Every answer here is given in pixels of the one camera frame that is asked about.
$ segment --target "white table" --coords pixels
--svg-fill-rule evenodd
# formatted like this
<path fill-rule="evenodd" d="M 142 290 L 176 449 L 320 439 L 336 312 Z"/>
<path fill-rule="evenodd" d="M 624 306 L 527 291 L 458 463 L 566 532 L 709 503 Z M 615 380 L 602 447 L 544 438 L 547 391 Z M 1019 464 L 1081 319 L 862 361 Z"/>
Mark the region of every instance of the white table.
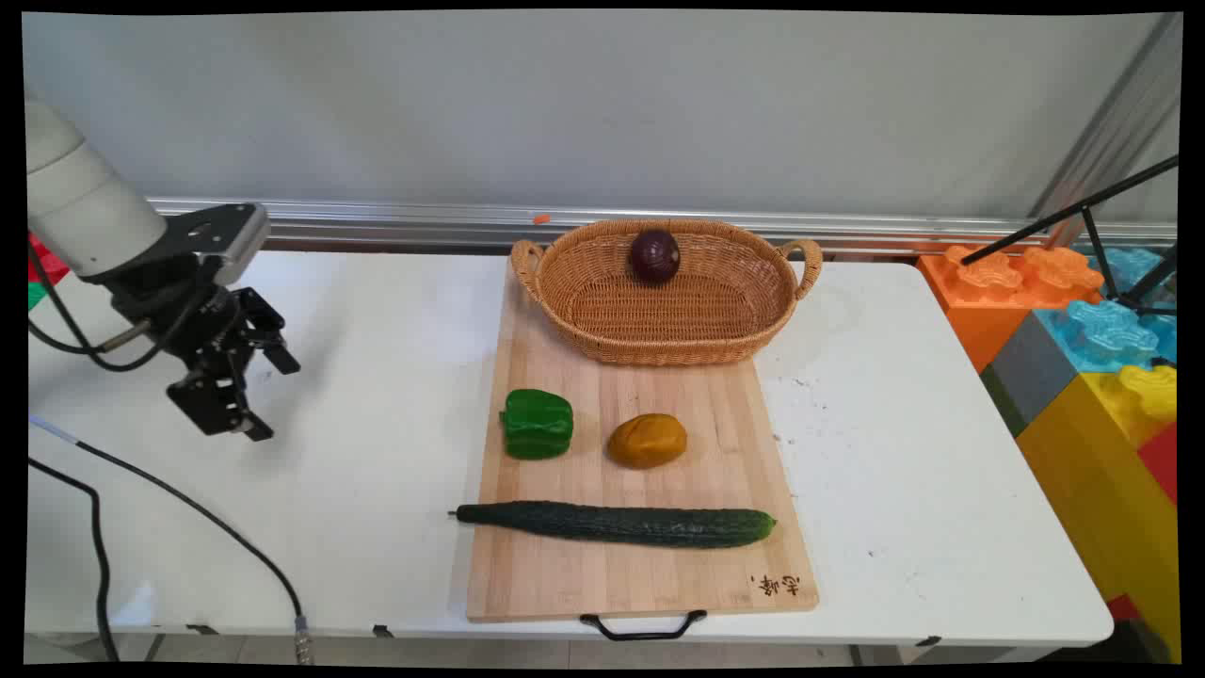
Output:
<path fill-rule="evenodd" d="M 599 638 L 577 621 L 470 624 L 472 531 L 504 257 L 260 253 L 240 285 L 287 319 L 301 372 L 260 356 L 253 409 L 276 438 L 205 437 L 166 399 L 182 364 L 129 375 L 29 338 L 29 408 L 154 473 L 289 576 L 316 635 Z M 801 264 L 795 264 L 797 270 Z M 128 324 L 107 291 L 58 289 L 95 342 Z M 31 312 L 66 338 L 49 300 Z M 148 348 L 143 338 L 113 360 Z M 1082 647 L 1112 620 L 913 267 L 825 264 L 756 359 L 819 586 L 807 613 L 713 615 L 687 641 Z M 29 430 L 30 454 L 101 495 L 116 631 L 292 633 L 276 579 L 146 482 Z M 29 474 L 25 630 L 94 631 L 88 503 Z M 677 619 L 610 621 L 621 632 Z"/>

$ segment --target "red onion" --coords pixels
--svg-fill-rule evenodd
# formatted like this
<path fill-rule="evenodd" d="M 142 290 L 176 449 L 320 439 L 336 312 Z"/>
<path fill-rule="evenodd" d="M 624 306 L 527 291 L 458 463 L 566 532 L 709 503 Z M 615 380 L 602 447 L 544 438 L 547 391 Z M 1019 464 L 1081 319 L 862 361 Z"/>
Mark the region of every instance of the red onion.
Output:
<path fill-rule="evenodd" d="M 677 241 L 668 230 L 646 230 L 631 242 L 631 270 L 645 282 L 659 284 L 674 277 L 680 259 Z"/>

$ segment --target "wicker basket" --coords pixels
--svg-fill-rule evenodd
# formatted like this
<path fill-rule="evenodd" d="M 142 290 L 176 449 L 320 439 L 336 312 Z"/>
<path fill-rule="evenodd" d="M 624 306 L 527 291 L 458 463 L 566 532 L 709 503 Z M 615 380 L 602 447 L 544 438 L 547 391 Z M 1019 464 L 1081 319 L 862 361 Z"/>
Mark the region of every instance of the wicker basket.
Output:
<path fill-rule="evenodd" d="M 660 285 L 637 281 L 629 263 L 631 241 L 652 228 L 672 232 L 682 255 Z M 787 263 L 793 248 L 806 259 L 798 285 Z M 602 220 L 562 235 L 547 250 L 529 240 L 511 249 L 515 273 L 560 334 L 596 361 L 624 365 L 747 359 L 787 323 L 821 263 L 811 240 L 776 248 L 717 220 Z"/>

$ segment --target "cucumber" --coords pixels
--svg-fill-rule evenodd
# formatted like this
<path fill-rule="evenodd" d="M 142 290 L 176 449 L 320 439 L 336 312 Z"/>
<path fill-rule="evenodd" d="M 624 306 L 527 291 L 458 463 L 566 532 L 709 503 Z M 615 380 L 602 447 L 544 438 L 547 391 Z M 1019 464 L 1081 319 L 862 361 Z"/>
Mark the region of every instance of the cucumber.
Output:
<path fill-rule="evenodd" d="M 546 537 L 652 547 L 724 549 L 760 542 L 775 520 L 751 509 L 583 507 L 562 502 L 465 505 L 457 520 Z"/>

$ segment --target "cable connector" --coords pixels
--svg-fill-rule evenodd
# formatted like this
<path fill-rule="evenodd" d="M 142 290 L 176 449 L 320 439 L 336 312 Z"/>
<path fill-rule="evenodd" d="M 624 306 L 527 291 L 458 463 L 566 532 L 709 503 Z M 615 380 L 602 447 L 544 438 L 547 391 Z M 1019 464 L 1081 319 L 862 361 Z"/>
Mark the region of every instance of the cable connector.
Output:
<path fill-rule="evenodd" d="M 306 626 L 305 617 L 296 618 L 293 635 L 293 649 L 296 653 L 298 666 L 313 666 L 313 653 L 310 649 L 310 629 Z"/>

